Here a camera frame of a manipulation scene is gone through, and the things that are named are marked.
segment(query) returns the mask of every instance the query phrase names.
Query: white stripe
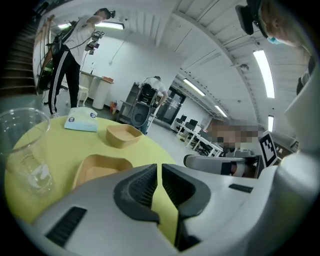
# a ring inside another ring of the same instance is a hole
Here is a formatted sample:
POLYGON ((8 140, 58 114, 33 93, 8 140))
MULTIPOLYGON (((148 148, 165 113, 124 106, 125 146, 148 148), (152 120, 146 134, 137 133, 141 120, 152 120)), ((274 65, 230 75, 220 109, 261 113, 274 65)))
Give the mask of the white stripe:
POLYGON ((51 110, 52 110, 53 114, 56 113, 55 97, 56 97, 57 84, 58 84, 61 68, 62 68, 62 66, 64 64, 64 61, 65 61, 65 58, 66 58, 67 54, 68 54, 68 51, 65 51, 63 53, 63 55, 62 55, 62 57, 60 59, 58 68, 56 70, 55 77, 54 77, 53 90, 52 90, 52 95, 51 95, 51 110))

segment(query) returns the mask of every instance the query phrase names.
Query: wooden tray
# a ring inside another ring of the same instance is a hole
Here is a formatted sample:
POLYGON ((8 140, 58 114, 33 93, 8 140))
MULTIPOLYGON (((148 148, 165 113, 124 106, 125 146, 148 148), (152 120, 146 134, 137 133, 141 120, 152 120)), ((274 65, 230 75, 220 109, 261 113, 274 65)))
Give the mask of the wooden tray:
POLYGON ((118 149, 137 143, 142 132, 129 124, 110 125, 106 128, 106 139, 118 149))
POLYGON ((132 169, 132 164, 124 158, 115 158, 99 154, 87 156, 78 168, 72 189, 102 176, 132 169))

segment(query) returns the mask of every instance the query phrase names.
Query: doorway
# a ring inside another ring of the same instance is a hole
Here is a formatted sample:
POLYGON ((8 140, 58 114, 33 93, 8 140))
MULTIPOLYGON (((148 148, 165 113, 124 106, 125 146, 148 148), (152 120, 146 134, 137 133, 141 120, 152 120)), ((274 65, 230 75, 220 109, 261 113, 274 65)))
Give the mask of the doorway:
POLYGON ((186 96, 173 87, 170 87, 167 93, 168 98, 166 98, 165 102, 161 105, 155 117, 171 125, 184 103, 186 96))

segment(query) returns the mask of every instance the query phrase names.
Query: white ceiling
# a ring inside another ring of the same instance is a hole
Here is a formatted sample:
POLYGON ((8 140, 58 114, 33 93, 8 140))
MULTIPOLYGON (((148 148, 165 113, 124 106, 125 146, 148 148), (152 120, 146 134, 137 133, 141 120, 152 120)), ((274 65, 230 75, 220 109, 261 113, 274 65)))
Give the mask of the white ceiling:
MULTIPOLYGON (((230 119, 268 127, 268 115, 273 115, 274 131, 294 137, 284 111, 296 96, 298 78, 306 69, 296 50, 286 45, 269 43, 256 28, 247 35, 240 27, 236 5, 245 0, 163 0, 152 3, 132 0, 112 1, 108 8, 116 10, 116 20, 125 29, 151 38, 157 47, 166 47, 186 58, 177 74, 174 86, 183 87, 213 116, 221 116, 214 107, 219 105, 230 119), (253 51, 263 49, 273 76, 275 99, 267 98, 264 81, 253 51), (239 65, 249 66, 242 72, 239 65), (184 84, 188 78, 206 96, 201 97, 184 84)), ((80 12, 94 12, 97 4, 90 4, 80 12)), ((58 24, 70 20, 71 11, 55 19, 58 24)))

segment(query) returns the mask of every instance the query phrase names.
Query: staircase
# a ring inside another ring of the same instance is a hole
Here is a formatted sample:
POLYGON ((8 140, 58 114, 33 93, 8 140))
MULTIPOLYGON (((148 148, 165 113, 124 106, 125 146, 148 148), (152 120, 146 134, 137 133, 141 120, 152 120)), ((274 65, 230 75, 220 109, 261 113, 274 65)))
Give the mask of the staircase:
POLYGON ((0 70, 0 97, 36 94, 33 73, 33 53, 38 22, 27 22, 7 51, 0 70))

